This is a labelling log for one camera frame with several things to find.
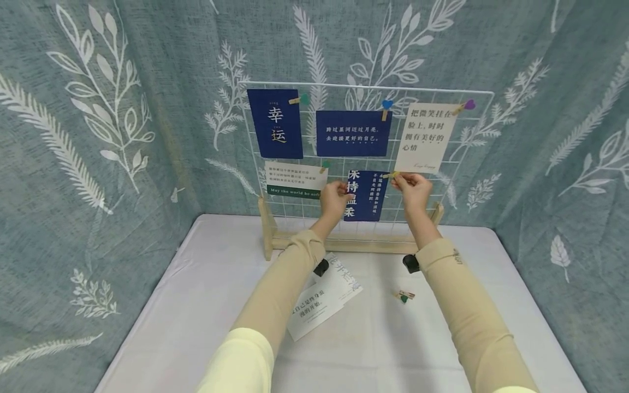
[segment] white tablecloth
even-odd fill
[[[496,302],[541,392],[585,393],[498,237],[440,227]],[[269,263],[260,218],[200,216],[96,389],[194,392]],[[364,290],[281,347],[273,392],[469,393],[437,302],[401,255],[337,253]],[[416,294],[402,304],[392,293]]]

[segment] wooden base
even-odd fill
[[[258,208],[262,218],[262,236],[264,237],[264,258],[271,260],[273,250],[285,249],[290,238],[297,232],[278,231],[276,221],[271,214],[267,201],[260,197]],[[431,220],[439,224],[443,217],[443,205],[435,202]],[[386,254],[414,254],[417,245],[412,236],[380,235],[377,233],[332,233],[325,242],[327,251],[374,252]]]

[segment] navy blue card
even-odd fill
[[[384,157],[393,112],[382,121],[378,111],[317,111],[316,152],[319,157]]]
[[[344,221],[380,221],[388,172],[351,170],[347,175],[347,192],[356,195],[345,207]]]
[[[247,89],[251,115],[264,158],[304,158],[301,144],[299,97],[295,89]]]

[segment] black clamp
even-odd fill
[[[319,277],[323,277],[323,274],[330,268],[330,264],[328,263],[328,261],[324,258],[321,260],[321,262],[314,268],[313,272],[314,274],[318,275]]]
[[[405,255],[404,258],[402,258],[402,263],[411,274],[420,271],[420,263],[417,262],[417,258],[415,258],[413,254]]]

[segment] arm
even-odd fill
[[[291,238],[258,282],[227,338],[210,360],[199,393],[270,391],[275,357],[286,326],[310,273],[325,256],[323,242],[343,216],[346,185],[321,191],[321,218]]]
[[[511,391],[537,392],[513,335],[489,294],[428,217],[425,209],[432,184],[418,174],[399,175],[392,183],[403,193],[406,220],[419,248],[416,257],[420,269],[452,333],[472,391],[493,393],[520,387],[526,389]]]

